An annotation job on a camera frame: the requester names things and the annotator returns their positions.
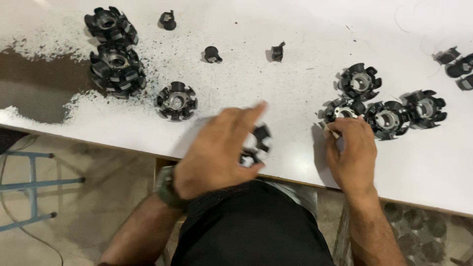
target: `person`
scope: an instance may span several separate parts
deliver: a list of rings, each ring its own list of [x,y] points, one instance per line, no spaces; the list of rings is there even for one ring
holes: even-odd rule
[[[264,166],[238,163],[241,147],[265,110],[227,108],[199,132],[173,173],[173,188],[187,201],[187,218],[172,258],[190,265],[334,265],[314,216],[285,193],[255,180]],[[374,136],[363,119],[337,118],[344,148],[324,131],[326,160],[350,209],[353,262],[405,266],[375,189]],[[143,200],[118,230],[100,265],[153,265],[183,214],[158,193]]]

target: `right hand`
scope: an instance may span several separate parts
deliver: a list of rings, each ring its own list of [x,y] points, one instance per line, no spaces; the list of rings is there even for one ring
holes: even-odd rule
[[[345,142],[340,152],[337,140],[329,131],[324,131],[328,166],[349,202],[354,203],[373,194],[377,197],[373,183],[377,151],[369,124],[361,116],[357,119],[339,117],[327,128],[340,132]]]

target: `left hand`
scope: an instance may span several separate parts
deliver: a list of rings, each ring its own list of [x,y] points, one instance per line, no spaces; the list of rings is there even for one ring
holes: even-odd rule
[[[247,168],[238,161],[243,142],[265,108],[266,102],[244,110],[227,108],[202,128],[174,171],[174,188],[182,199],[196,198],[257,177],[263,163]]]

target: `blue metal frame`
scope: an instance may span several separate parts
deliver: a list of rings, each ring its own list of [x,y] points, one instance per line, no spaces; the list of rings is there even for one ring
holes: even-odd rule
[[[37,197],[38,193],[36,188],[43,186],[57,186],[73,183],[84,183],[85,177],[76,178],[76,179],[66,179],[66,180],[54,180],[54,181],[36,181],[36,158],[54,158],[52,153],[39,153],[39,152],[25,152],[25,151],[7,151],[5,152],[7,156],[26,156],[30,160],[30,181],[28,183],[16,183],[16,184],[7,184],[0,185],[0,193],[9,191],[9,190],[29,190],[29,199],[31,203],[31,218],[29,220],[24,220],[21,222],[14,222],[9,225],[0,226],[0,232],[13,229],[16,227],[22,227],[27,224],[34,222],[39,222],[42,220],[47,220],[50,218],[56,217],[57,213],[52,212],[45,215],[38,216],[38,203]]]

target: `hand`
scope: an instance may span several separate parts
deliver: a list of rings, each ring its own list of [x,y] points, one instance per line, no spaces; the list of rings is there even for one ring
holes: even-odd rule
[[[266,102],[245,110],[227,108],[202,128],[174,170],[174,187],[182,199],[236,186],[258,175],[264,164],[247,168],[238,161],[243,142],[265,108]]]
[[[328,166],[348,200],[361,200],[373,194],[377,197],[373,183],[377,151],[369,124],[361,116],[357,119],[337,118],[327,128],[340,132],[345,141],[340,152],[332,134],[324,131]]]

